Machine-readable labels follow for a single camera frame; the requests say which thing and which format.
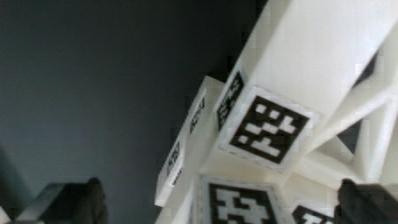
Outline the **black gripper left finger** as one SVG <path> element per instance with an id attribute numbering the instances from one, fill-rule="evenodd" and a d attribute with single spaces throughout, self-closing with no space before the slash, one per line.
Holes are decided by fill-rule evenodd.
<path id="1" fill-rule="evenodd" d="M 51 183 L 14 224 L 108 224 L 106 196 L 97 178 L 85 183 Z"/>

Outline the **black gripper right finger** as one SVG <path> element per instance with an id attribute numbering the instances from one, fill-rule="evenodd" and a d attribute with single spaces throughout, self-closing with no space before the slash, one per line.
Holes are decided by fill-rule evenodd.
<path id="1" fill-rule="evenodd" d="M 398 224 L 398 184 L 356 184 L 340 181 L 335 224 Z"/>

